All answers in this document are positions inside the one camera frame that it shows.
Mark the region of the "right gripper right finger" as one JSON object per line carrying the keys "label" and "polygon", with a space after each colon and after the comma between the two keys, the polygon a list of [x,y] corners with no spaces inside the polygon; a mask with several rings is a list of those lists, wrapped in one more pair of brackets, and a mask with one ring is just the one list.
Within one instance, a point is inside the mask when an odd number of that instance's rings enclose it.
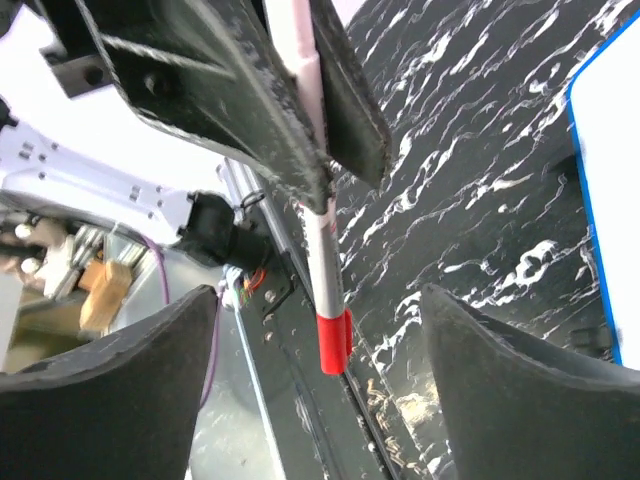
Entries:
{"label": "right gripper right finger", "polygon": [[639,373],[422,289],[427,353],[461,479],[636,479]]}

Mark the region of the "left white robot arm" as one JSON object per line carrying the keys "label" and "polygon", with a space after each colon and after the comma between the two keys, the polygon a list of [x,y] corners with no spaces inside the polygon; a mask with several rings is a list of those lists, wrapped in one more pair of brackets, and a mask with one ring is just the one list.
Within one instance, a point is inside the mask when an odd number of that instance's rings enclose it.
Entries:
{"label": "left white robot arm", "polygon": [[177,185],[213,152],[251,167],[315,214],[331,165],[378,187],[391,133],[329,1],[34,1],[53,31],[43,57],[64,93],[113,88],[150,134],[90,134],[166,181],[71,150],[1,108],[1,199],[52,237],[18,249],[57,266],[82,226],[179,250],[206,266],[262,267],[270,238],[230,203]]}

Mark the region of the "blue framed whiteboard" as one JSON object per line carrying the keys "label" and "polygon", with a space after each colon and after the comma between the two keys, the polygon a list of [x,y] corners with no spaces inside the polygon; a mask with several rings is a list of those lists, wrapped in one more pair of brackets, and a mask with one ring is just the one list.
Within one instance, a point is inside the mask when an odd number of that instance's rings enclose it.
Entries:
{"label": "blue framed whiteboard", "polygon": [[639,17],[572,79],[569,116],[616,363],[639,367]]}

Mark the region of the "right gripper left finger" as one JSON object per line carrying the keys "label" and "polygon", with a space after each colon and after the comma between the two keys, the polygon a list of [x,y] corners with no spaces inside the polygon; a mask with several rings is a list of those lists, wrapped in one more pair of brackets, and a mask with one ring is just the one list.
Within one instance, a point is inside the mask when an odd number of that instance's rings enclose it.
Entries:
{"label": "right gripper left finger", "polygon": [[217,301],[199,286],[130,326],[2,375],[2,478],[184,478]]}

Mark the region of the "red capped whiteboard marker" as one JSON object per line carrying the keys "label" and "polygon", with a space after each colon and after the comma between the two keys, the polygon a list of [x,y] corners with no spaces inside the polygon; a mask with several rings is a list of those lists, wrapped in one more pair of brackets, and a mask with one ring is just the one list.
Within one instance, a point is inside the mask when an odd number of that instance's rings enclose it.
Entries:
{"label": "red capped whiteboard marker", "polygon": [[[327,146],[324,91],[308,1],[267,1],[265,12],[275,49],[296,81],[299,98],[322,150]],[[337,241],[335,200],[320,215],[305,207],[304,232],[319,341],[321,370],[344,373],[352,351],[351,314],[345,307]]]}

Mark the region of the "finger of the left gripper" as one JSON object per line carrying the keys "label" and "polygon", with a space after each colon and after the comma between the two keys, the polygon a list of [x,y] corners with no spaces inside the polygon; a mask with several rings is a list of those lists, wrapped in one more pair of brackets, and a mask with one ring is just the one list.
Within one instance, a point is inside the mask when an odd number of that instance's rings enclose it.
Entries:
{"label": "finger of the left gripper", "polygon": [[391,132],[330,1],[310,3],[320,56],[330,156],[378,189],[391,167]]}
{"label": "finger of the left gripper", "polygon": [[251,2],[77,6],[118,93],[145,123],[326,209],[329,157]]}

